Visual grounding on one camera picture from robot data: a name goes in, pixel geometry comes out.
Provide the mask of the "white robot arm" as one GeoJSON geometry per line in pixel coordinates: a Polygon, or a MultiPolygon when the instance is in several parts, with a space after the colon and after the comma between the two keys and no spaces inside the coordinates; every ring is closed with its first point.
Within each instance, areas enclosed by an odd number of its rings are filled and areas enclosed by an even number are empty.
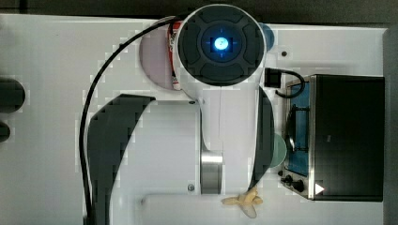
{"type": "Polygon", "coordinates": [[[273,107],[263,85],[267,38],[249,13],[213,4],[181,23],[173,68],[200,107],[200,191],[238,194],[255,187],[274,151],[273,107]]]}

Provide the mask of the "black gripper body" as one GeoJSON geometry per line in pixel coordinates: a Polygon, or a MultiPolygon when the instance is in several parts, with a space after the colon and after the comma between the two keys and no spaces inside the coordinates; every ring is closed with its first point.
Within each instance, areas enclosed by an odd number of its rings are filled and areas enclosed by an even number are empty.
{"type": "Polygon", "coordinates": [[[267,68],[265,70],[264,86],[271,88],[280,88],[282,73],[276,68],[267,68]]]}

